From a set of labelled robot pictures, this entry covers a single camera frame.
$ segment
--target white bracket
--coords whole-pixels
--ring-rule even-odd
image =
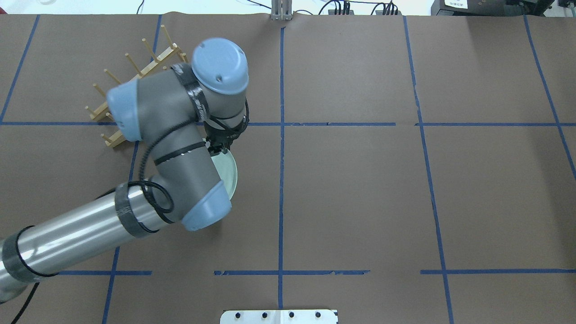
[[[292,20],[292,0],[272,0],[272,20]]]
[[[225,311],[220,324],[338,324],[336,310]]]

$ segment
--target gray band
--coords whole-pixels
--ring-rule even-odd
[[[135,238],[143,238],[150,233],[156,233],[158,231],[151,231],[144,224],[140,223],[132,211],[132,206],[130,205],[130,200],[128,198],[128,183],[122,183],[120,186],[116,187],[116,193],[114,196],[114,204],[116,206],[116,214],[118,219],[126,232],[130,233]]]
[[[2,263],[4,264],[6,271],[14,279],[26,284],[38,282],[42,280],[43,277],[53,277],[57,275],[57,273],[42,274],[36,272],[22,259],[20,250],[18,249],[18,239],[20,238],[20,235],[30,227],[33,226],[28,226],[23,228],[20,232],[10,235],[6,240],[4,240],[4,245],[2,246]]]

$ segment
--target metal mount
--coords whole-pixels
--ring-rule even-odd
[[[336,310],[225,311],[220,324],[338,324]]]
[[[272,20],[292,20],[292,0],[272,0]]]

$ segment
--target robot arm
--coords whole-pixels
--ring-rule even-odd
[[[133,238],[181,221],[195,231],[226,216],[231,204],[210,158],[226,153],[248,124],[244,52],[225,39],[205,40],[191,65],[111,89],[107,99],[129,141],[148,144],[158,174],[0,241],[0,303]],[[207,148],[197,122],[204,122]]]

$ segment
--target silver metal tube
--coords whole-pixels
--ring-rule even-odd
[[[21,260],[33,271],[48,275],[132,240],[118,219],[114,197],[114,193],[106,195],[24,231],[17,241]],[[154,231],[168,225],[148,204],[140,187],[131,187],[128,198],[134,215],[147,228]],[[28,284],[11,276],[0,260],[0,302],[16,297]]]

